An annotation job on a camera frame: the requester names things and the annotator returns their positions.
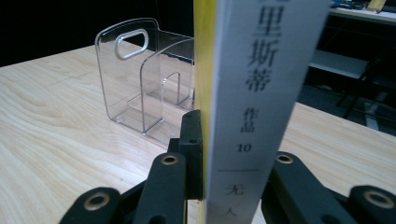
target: clear plastic container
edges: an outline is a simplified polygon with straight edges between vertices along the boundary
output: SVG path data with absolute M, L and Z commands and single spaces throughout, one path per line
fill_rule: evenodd
M 168 144 L 193 105 L 193 38 L 154 19 L 124 21 L 95 38 L 107 114 Z

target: wooden surface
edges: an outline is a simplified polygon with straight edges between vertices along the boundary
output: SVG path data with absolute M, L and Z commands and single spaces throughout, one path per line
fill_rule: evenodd
M 2 223 L 58 223 L 87 190 L 146 179 L 166 150 L 107 117 L 94 47 L 1 67 L 0 115 Z M 296 104 L 280 150 L 344 195 L 366 184 L 396 194 L 394 136 Z

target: black clamp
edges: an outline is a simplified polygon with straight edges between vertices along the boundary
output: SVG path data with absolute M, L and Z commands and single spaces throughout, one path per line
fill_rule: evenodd
M 152 163 L 148 179 L 120 194 L 97 188 L 82 194 L 61 224 L 187 223 L 187 200 L 203 199 L 200 111 L 183 116 L 180 138 Z M 349 197 L 324 188 L 294 155 L 278 152 L 263 190 L 268 224 L 396 223 L 396 196 L 359 186 Z

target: book spine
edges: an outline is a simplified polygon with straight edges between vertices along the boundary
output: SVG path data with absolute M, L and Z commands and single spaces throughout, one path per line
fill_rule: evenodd
M 217 1 L 206 37 L 213 65 L 195 73 L 211 79 L 205 223 L 251 223 L 329 7 L 327 0 Z

